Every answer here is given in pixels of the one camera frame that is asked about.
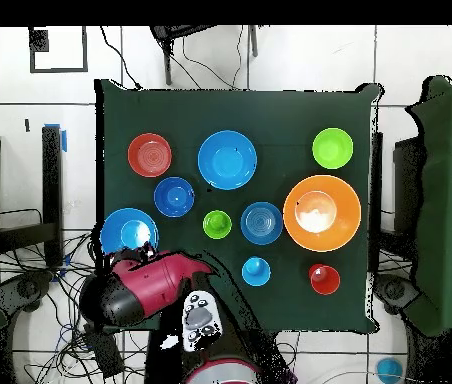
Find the blue bowl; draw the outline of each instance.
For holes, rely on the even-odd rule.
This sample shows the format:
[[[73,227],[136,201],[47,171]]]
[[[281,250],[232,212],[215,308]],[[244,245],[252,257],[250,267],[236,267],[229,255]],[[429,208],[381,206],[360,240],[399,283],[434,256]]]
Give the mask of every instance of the blue bowl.
[[[263,286],[270,278],[270,266],[265,259],[250,257],[242,267],[242,278],[250,286]]]
[[[139,209],[125,208],[112,212],[100,232],[102,250],[106,255],[123,247],[142,247],[147,241],[157,247],[158,230],[155,221]]]
[[[208,137],[198,153],[198,168],[215,188],[242,187],[256,169],[256,150],[249,139],[236,131],[219,131]]]
[[[251,243],[263,246],[281,235],[283,215],[272,203],[252,203],[242,214],[240,229]]]
[[[194,190],[183,178],[169,177],[158,183],[153,195],[161,214],[171,218],[185,215],[194,204]]]

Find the dark blue bowl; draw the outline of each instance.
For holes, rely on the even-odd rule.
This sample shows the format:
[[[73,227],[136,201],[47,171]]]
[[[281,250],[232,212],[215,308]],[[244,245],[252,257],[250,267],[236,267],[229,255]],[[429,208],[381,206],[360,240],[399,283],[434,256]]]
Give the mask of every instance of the dark blue bowl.
[[[169,177],[158,183],[153,195],[155,206],[161,214],[178,218],[185,215],[194,204],[194,190],[183,178]]]
[[[240,229],[251,243],[263,246],[276,241],[281,235],[283,216],[272,203],[252,203],[242,214]]]
[[[256,169],[253,143],[236,131],[219,131],[208,137],[198,153],[198,168],[213,187],[233,190],[242,187]]]

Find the bowl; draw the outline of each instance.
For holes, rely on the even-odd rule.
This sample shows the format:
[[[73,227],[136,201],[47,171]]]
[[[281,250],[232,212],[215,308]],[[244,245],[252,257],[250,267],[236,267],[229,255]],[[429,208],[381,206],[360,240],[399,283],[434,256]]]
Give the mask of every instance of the bowl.
[[[124,247],[142,247],[146,241],[156,248],[158,238],[155,221],[145,212],[134,208],[112,212],[100,232],[100,242],[105,254],[117,252]]]
[[[297,204],[306,194],[310,192],[321,192],[327,196],[321,197],[321,202],[324,207],[318,211],[320,215],[332,216],[334,208],[332,204],[328,205],[328,198],[331,198],[336,207],[333,223],[328,227],[328,219],[315,221],[313,224],[306,224],[306,220],[300,219],[298,221],[297,215],[306,212],[313,217],[317,215],[314,209],[304,210],[301,208],[301,203]],[[301,247],[313,250],[316,252],[328,252],[339,249],[347,244],[361,223],[361,203],[354,189],[340,178],[331,175],[315,175],[308,177],[299,182],[288,194],[285,204],[283,206],[283,223],[290,237]],[[323,231],[312,232],[310,229]]]
[[[312,152],[315,160],[324,168],[341,168],[352,157],[352,138],[339,128],[326,128],[313,140]]]
[[[242,213],[240,229],[251,243],[263,246],[274,242],[281,235],[283,216],[272,203],[252,203]]]
[[[315,264],[309,269],[308,276],[318,294],[333,294],[340,287],[340,274],[332,266]]]
[[[214,240],[222,239],[231,231],[231,219],[223,211],[208,212],[203,219],[203,230]]]
[[[213,187],[233,190],[246,184],[256,169],[253,143],[236,131],[219,131],[208,137],[198,152],[198,168]]]
[[[270,266],[265,259],[253,256],[242,267],[242,278],[250,286],[262,286],[270,278]]]
[[[158,177],[171,165],[171,147],[157,134],[141,134],[128,147],[128,163],[143,177]]]
[[[310,233],[321,233],[333,225],[336,203],[322,191],[312,190],[302,195],[295,204],[295,219]]]
[[[153,194],[155,206],[161,214],[178,218],[194,204],[194,190],[183,178],[169,177],[158,183]]]

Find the blue cup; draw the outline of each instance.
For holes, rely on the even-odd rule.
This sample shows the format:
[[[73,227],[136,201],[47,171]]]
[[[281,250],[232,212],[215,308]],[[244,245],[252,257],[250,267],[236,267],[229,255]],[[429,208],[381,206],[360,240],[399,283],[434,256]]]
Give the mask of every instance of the blue cup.
[[[270,266],[265,259],[249,258],[242,267],[242,278],[250,286],[263,286],[270,278]]]

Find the small blue bowl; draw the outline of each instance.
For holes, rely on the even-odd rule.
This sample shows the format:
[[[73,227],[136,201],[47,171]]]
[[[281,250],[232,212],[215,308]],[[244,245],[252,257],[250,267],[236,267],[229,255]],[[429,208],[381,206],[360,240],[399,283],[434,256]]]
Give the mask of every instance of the small blue bowl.
[[[242,278],[250,286],[263,286],[270,278],[270,266],[265,259],[250,257],[242,267]]]
[[[185,215],[194,204],[194,190],[183,178],[169,177],[158,183],[153,195],[155,206],[161,214],[178,218]]]
[[[149,241],[158,246],[158,229],[155,221],[139,209],[124,208],[112,212],[103,223],[100,242],[103,252],[117,252],[123,247],[135,249]]]
[[[384,358],[377,363],[377,374],[384,384],[398,383],[402,372],[402,365],[394,358]]]
[[[253,143],[236,131],[219,131],[208,137],[198,153],[198,168],[215,188],[233,190],[242,187],[256,169]]]
[[[240,229],[251,243],[263,246],[272,243],[281,235],[283,215],[272,203],[252,203],[242,214]]]

